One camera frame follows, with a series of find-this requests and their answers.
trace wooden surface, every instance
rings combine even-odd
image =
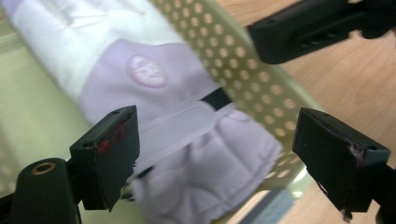
[[[242,25],[269,16],[290,0],[217,0]],[[353,34],[345,42],[282,64],[333,116],[396,150],[396,38],[366,40]],[[394,151],[389,165],[396,165]],[[375,223],[378,209],[354,214],[351,223]],[[296,202],[282,224],[345,223],[317,186]]]

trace black clamp jaw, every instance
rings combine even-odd
[[[381,205],[377,223],[396,223],[396,171],[387,166],[389,149],[329,114],[302,108],[293,151],[334,206],[352,219]]]
[[[0,223],[81,223],[86,210],[109,210],[139,156],[135,106],[105,116],[70,147],[72,158],[24,168],[14,194],[0,199]]]
[[[396,26],[396,0],[301,0],[247,30],[264,63],[284,63],[349,38],[382,36]]]

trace perforated surface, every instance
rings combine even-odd
[[[238,107],[283,144],[262,189],[286,187],[304,168],[291,151],[301,106],[319,108],[278,66],[262,63],[243,28],[213,1],[153,0]]]

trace black elastic strap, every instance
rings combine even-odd
[[[149,168],[147,168],[146,170],[144,170],[142,173],[140,173],[139,175],[137,175],[138,179],[141,179],[143,177],[145,177],[146,175],[149,174],[150,171],[152,171],[154,169],[154,166],[150,166]]]
[[[228,95],[224,92],[222,88],[218,88],[215,91],[212,91],[206,97],[201,99],[202,101],[210,104],[215,108],[215,110],[220,110],[224,106],[232,103]]]

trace glove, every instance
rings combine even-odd
[[[258,187],[281,145],[235,110],[147,0],[4,0],[37,59],[94,124],[137,105],[131,182],[149,223],[208,223]]]

